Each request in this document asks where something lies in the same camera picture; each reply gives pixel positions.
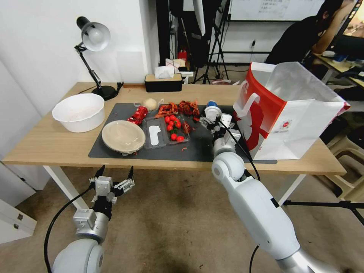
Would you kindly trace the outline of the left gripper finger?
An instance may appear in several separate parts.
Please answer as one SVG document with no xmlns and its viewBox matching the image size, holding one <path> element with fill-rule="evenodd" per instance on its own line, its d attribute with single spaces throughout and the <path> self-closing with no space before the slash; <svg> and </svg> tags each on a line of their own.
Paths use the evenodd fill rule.
<svg viewBox="0 0 364 273">
<path fill-rule="evenodd" d="M 103 165 L 100 169 L 97 170 L 94 177 L 89 179 L 89 187 L 88 189 L 95 189 L 96 188 L 96 180 L 103 175 L 105 170 L 105 165 Z"/>
<path fill-rule="evenodd" d="M 135 181 L 133 177 L 134 177 L 134 167 L 131 166 L 130 171 L 128 173 L 128 177 L 122 182 L 115 182 L 113 185 L 113 193 L 116 198 L 127 193 L 135 186 Z"/>
</svg>

